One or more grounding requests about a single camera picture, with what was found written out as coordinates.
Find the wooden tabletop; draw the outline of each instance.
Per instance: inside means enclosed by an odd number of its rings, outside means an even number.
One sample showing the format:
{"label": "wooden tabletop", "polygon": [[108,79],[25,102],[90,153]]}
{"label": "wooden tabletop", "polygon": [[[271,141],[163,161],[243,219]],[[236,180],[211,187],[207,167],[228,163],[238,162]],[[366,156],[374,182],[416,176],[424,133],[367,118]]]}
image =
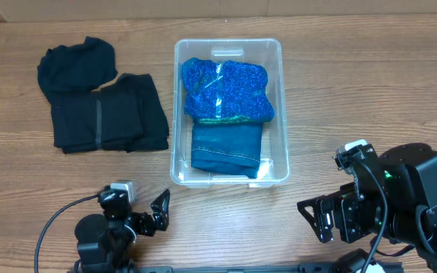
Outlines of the wooden tabletop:
{"label": "wooden tabletop", "polygon": [[[95,36],[115,47],[119,73],[152,75],[171,126],[174,44],[183,38],[266,38],[282,45],[291,179],[280,187],[189,190],[171,182],[170,150],[64,155],[53,144],[50,105],[36,81],[46,49]],[[336,148],[369,140],[378,152],[424,142],[437,150],[437,15],[104,20],[0,24],[0,273],[31,272],[43,225],[62,206],[122,178],[138,186],[135,210],[171,190],[166,232],[140,237],[139,265],[175,268],[296,265],[368,249],[371,236],[320,243],[296,202],[332,193],[352,177]],[[92,201],[63,213],[43,241],[40,271],[78,259],[75,224]],[[403,246],[382,241],[380,250]],[[412,252],[408,272],[427,271]]]}

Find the navy blue cloth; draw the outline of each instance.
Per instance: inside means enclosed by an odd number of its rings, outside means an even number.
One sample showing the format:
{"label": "navy blue cloth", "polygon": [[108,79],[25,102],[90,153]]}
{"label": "navy blue cloth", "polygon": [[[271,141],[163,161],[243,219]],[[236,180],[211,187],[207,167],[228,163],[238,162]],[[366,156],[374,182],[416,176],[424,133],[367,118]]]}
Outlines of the navy blue cloth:
{"label": "navy blue cloth", "polygon": [[181,73],[187,90],[185,114],[196,123],[262,123],[274,117],[266,96],[267,72],[260,65],[191,58]]}
{"label": "navy blue cloth", "polygon": [[263,124],[193,125],[191,166],[257,178]]}

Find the blue sequin garment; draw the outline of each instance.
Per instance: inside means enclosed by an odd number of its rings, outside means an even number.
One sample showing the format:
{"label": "blue sequin garment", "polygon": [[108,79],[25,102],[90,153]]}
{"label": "blue sequin garment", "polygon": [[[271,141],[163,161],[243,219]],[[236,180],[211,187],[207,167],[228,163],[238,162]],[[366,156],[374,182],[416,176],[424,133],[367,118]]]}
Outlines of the blue sequin garment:
{"label": "blue sequin garment", "polygon": [[191,58],[181,74],[185,114],[201,124],[267,122],[274,109],[266,96],[267,72],[256,64]]}

